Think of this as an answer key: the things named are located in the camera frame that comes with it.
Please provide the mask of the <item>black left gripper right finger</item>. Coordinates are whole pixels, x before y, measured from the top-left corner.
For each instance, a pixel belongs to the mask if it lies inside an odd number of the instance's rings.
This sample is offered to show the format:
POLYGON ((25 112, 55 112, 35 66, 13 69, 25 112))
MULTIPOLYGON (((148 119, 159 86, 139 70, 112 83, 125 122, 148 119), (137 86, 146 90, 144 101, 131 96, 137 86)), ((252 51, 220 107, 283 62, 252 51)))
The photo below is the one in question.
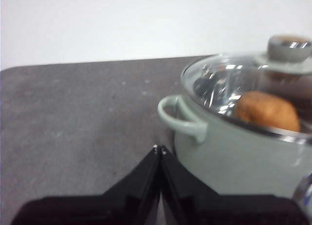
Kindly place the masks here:
POLYGON ((292 199, 275 195, 219 194, 160 147, 162 197, 170 225, 308 225, 292 199))

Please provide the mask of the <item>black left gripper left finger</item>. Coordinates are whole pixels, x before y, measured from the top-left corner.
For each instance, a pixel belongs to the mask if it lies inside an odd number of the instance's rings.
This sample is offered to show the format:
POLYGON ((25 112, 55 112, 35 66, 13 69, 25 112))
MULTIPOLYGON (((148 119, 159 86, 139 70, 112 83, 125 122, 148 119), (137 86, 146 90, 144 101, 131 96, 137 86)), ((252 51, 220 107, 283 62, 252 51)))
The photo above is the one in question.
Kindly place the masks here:
POLYGON ((50 196, 25 203, 14 225, 154 225, 160 198, 157 145, 124 178, 99 195, 50 196))

